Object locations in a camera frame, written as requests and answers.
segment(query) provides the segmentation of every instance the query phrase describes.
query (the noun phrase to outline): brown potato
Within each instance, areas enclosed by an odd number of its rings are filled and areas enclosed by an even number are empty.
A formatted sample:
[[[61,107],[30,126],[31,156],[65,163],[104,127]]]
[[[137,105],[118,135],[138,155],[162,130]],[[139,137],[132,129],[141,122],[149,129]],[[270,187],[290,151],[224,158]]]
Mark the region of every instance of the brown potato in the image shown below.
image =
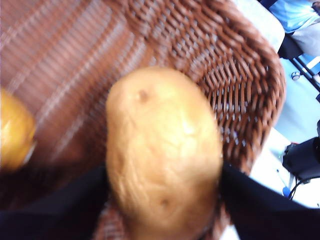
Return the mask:
[[[215,117],[179,71],[121,78],[107,102],[107,174],[133,240],[195,240],[209,225],[222,169]]]

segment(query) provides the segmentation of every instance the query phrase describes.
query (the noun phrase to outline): blue fabric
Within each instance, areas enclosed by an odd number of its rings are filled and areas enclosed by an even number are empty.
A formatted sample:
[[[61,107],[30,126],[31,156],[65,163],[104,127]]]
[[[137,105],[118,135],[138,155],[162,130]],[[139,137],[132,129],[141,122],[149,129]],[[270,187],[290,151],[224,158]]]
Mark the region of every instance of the blue fabric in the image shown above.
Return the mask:
[[[280,21],[286,33],[306,28],[319,18],[312,8],[312,2],[307,0],[278,0],[269,10]]]

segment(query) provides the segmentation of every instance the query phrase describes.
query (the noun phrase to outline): basket weave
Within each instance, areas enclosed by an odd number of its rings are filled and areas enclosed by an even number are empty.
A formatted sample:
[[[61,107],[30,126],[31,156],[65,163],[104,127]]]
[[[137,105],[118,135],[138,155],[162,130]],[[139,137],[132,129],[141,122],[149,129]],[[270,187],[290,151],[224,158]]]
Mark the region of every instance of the basket weave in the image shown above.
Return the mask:
[[[172,67],[195,81],[216,113],[224,160],[247,174],[284,101],[279,57],[230,0],[3,0],[0,47],[1,87],[37,121],[29,165],[0,177],[0,209],[104,161],[108,89],[136,68]],[[229,222],[220,200],[207,239]],[[94,238],[123,234],[109,201]]]

